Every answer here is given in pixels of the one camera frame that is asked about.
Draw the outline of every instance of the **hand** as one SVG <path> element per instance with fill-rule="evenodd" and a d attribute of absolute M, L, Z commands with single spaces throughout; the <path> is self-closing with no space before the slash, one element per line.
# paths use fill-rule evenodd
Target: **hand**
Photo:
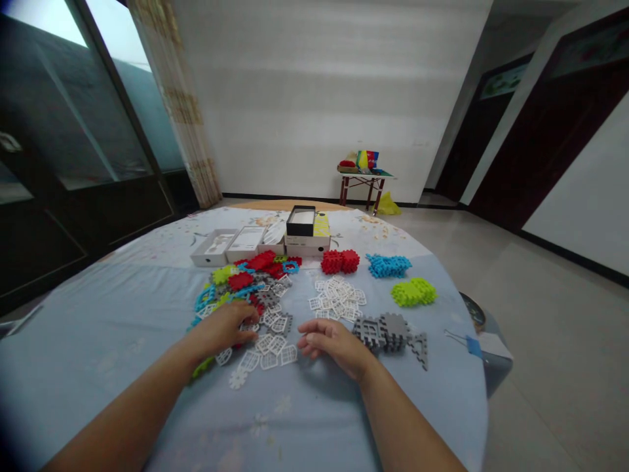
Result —
<path fill-rule="evenodd" d="M 362 381 L 377 359 L 342 323 L 327 319 L 313 319 L 298 328 L 305 333 L 297 342 L 303 355 L 316 359 L 327 353 L 350 378 Z"/>
<path fill-rule="evenodd" d="M 210 316 L 192 328 L 181 340 L 195 361 L 202 362 L 235 344 L 245 344 L 257 340 L 254 331 L 240 331 L 244 322 L 254 325 L 259 315 L 254 306 L 242 300 L 221 305 Z"/>

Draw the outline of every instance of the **black box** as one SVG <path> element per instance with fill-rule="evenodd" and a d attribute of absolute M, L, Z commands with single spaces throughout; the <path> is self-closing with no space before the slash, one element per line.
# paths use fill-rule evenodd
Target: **black box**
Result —
<path fill-rule="evenodd" d="M 309 223 L 291 223 L 293 217 L 300 212 L 312 212 L 313 220 Z M 295 205 L 286 221 L 286 234 L 289 236 L 313 236 L 315 234 L 316 207 L 309 205 Z"/>

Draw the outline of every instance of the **person's left hand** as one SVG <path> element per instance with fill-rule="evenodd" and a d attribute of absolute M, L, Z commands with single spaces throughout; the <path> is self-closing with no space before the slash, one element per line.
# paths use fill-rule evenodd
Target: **person's left hand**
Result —
<path fill-rule="evenodd" d="M 235 344 L 256 341 L 256 332 L 238 328 L 242 322 L 253 325 L 258 321 L 257 310 L 247 302 L 239 300 L 224 304 L 192 328 L 181 342 L 196 361 L 202 362 Z"/>

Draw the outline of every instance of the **door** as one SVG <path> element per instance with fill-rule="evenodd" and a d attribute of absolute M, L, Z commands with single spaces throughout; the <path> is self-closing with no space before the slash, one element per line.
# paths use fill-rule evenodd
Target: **door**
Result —
<path fill-rule="evenodd" d="M 435 192 L 455 202 L 461 199 L 531 57 L 532 54 L 483 74 Z"/>
<path fill-rule="evenodd" d="M 5 15 L 0 30 L 4 314 L 174 212 L 93 38 L 78 44 Z"/>
<path fill-rule="evenodd" d="M 562 38 L 469 209 L 521 229 L 629 90 L 629 9 Z"/>

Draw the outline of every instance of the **yellow plastic bag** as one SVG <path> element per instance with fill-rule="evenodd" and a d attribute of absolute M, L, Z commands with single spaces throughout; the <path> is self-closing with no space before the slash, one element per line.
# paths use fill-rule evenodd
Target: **yellow plastic bag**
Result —
<path fill-rule="evenodd" d="M 402 214 L 400 207 L 391 199 L 391 192 L 386 192 L 380 197 L 380 205 L 378 205 L 378 213 L 382 214 Z"/>

